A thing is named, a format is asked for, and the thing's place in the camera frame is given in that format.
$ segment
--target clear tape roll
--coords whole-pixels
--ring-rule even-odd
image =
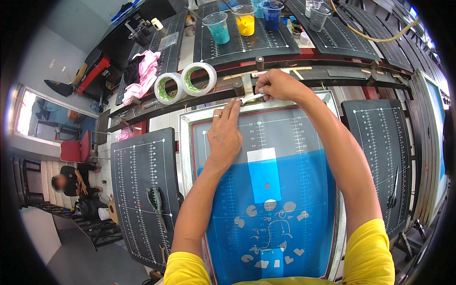
[[[168,80],[174,80],[177,84],[177,92],[173,91],[170,94],[166,92],[165,90],[165,85]],[[157,78],[157,81],[155,82],[155,96],[157,97],[158,101],[160,103],[163,103],[165,105],[171,105],[174,104],[175,102],[178,102],[182,99],[184,99],[186,93],[184,88],[182,87],[182,80],[181,80],[181,75],[173,72],[173,73],[164,73],[160,75]]]
[[[192,72],[200,68],[206,70],[206,72],[209,74],[209,84],[203,89],[195,87],[190,81],[190,76],[192,75]],[[215,83],[217,82],[217,72],[215,72],[215,69],[210,64],[204,62],[194,62],[192,64],[187,65],[187,67],[184,68],[184,70],[182,71],[181,80],[182,86],[187,94],[199,97],[206,95],[214,88]]]

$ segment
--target plastic cup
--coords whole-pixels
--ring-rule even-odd
[[[306,17],[307,18],[311,17],[312,7],[319,8],[322,3],[323,3],[323,0],[306,0]]]
[[[316,32],[321,31],[325,25],[326,18],[330,14],[330,10],[324,6],[320,6],[319,8],[312,7],[309,28]]]
[[[203,23],[203,25],[208,27],[214,41],[219,45],[229,42],[227,18],[227,13],[217,12],[207,15],[203,19],[208,23],[207,25]]]
[[[256,8],[252,5],[239,5],[233,8],[233,15],[236,17],[239,33],[242,36],[251,36],[255,32]]]
[[[130,33],[128,38],[133,39],[135,42],[137,42],[142,47],[147,47],[149,45],[149,41],[144,36],[144,34],[141,32],[141,27],[137,27],[135,29],[135,32]]]
[[[263,19],[263,8],[260,7],[260,3],[263,2],[264,0],[250,0],[250,3],[252,3],[252,6],[257,8],[257,11],[255,12],[255,18],[258,19]]]
[[[280,24],[280,13],[284,7],[279,1],[263,1],[260,3],[263,8],[264,25],[268,30],[277,30]]]

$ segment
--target pliers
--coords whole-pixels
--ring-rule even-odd
[[[158,191],[158,187],[146,188],[147,191],[147,199],[149,200],[150,205],[152,206],[152,210],[158,216],[158,221],[160,222],[161,226],[165,233],[168,232],[166,229],[165,219],[163,218],[163,209],[161,208],[161,196],[160,192]]]

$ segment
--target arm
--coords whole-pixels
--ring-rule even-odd
[[[87,195],[87,186],[84,184],[81,173],[79,173],[79,170],[75,169],[74,174],[76,174],[76,178],[78,179],[79,185],[81,186],[81,190]]]
[[[382,219],[377,192],[363,150],[312,90],[292,76],[271,69],[258,79],[255,93],[268,94],[265,100],[278,98],[294,101],[311,120],[344,197],[347,238],[365,222]]]
[[[212,127],[207,132],[209,157],[201,174],[182,203],[174,229],[171,253],[183,251],[202,258],[201,239],[209,224],[215,189],[222,175],[239,153],[242,136],[238,131],[239,99],[223,110],[214,110]]]

